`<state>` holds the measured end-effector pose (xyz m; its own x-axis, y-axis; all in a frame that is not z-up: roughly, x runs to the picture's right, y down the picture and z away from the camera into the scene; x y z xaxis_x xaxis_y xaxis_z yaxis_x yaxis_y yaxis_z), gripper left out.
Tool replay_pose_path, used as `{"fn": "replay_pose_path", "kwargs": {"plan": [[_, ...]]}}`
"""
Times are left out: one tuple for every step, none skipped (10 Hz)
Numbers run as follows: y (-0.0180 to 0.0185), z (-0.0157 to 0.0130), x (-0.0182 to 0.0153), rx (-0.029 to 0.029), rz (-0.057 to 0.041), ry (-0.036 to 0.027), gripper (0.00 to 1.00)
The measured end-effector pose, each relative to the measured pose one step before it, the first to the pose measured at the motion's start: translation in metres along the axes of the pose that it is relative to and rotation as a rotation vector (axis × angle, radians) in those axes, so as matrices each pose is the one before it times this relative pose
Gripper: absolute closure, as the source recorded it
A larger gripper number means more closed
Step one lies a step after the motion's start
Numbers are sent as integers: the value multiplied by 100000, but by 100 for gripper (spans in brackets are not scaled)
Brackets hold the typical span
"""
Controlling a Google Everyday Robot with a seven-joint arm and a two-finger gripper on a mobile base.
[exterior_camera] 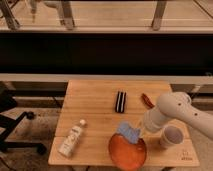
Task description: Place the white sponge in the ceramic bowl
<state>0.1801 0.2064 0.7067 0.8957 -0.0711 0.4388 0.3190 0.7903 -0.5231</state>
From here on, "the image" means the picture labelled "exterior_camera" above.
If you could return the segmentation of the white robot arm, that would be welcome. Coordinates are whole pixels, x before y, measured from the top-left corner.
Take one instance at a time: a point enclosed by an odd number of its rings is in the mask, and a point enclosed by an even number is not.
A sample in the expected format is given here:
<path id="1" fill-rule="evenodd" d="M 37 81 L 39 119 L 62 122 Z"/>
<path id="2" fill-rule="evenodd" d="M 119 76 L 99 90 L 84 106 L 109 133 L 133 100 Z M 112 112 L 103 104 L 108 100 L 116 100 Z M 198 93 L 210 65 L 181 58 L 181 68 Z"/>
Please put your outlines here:
<path id="1" fill-rule="evenodd" d="M 144 114 L 143 123 L 147 131 L 156 133 L 172 119 L 190 125 L 213 140 L 213 115 L 193 107 L 187 93 L 161 94 L 156 105 Z"/>

